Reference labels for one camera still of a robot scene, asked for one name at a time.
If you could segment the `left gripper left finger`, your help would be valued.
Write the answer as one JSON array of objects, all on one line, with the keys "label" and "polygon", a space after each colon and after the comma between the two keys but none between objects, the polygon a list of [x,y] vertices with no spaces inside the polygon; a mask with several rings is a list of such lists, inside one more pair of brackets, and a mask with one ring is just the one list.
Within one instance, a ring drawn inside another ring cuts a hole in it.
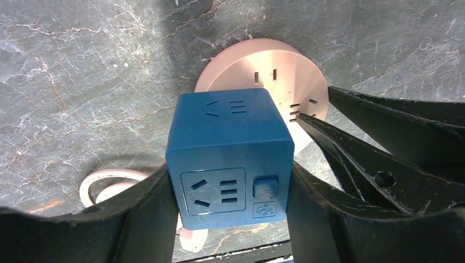
[{"label": "left gripper left finger", "polygon": [[1,262],[171,262],[178,207],[165,165],[78,214],[1,208]]}]

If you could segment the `pink round socket base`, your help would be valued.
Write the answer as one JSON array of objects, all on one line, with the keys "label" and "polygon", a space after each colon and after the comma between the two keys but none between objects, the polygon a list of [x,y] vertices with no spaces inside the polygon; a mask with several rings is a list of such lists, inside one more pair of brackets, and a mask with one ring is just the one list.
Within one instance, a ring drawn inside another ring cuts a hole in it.
[{"label": "pink round socket base", "polygon": [[294,141],[297,155],[311,142],[297,124],[300,113],[324,120],[328,85],[320,69],[282,41],[256,38],[234,44],[216,55],[200,74],[195,92],[264,88],[273,99]]}]

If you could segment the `blue cube socket adapter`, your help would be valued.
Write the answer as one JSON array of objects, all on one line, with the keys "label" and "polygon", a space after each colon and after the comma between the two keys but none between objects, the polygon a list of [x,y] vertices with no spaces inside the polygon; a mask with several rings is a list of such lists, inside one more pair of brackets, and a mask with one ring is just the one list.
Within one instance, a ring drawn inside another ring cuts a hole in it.
[{"label": "blue cube socket adapter", "polygon": [[188,230],[284,220],[294,142],[263,88],[179,97],[166,162]]}]

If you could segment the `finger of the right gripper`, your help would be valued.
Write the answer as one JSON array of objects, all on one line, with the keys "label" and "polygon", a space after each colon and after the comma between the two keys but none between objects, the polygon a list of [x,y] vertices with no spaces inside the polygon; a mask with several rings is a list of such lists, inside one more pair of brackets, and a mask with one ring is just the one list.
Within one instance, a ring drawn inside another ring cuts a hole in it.
[{"label": "finger of the right gripper", "polygon": [[409,215],[464,208],[464,185],[427,173],[318,118],[296,122],[321,148],[343,190],[363,201]]},{"label": "finger of the right gripper", "polygon": [[382,98],[333,86],[328,94],[392,155],[420,167],[464,166],[464,103]]}]

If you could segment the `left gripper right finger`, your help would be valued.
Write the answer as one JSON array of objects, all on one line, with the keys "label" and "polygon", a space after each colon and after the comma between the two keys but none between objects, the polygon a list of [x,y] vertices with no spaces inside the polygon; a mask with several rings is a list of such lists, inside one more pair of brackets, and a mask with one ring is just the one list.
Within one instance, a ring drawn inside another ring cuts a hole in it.
[{"label": "left gripper right finger", "polygon": [[295,262],[464,262],[464,209],[409,216],[292,168],[287,223]]}]

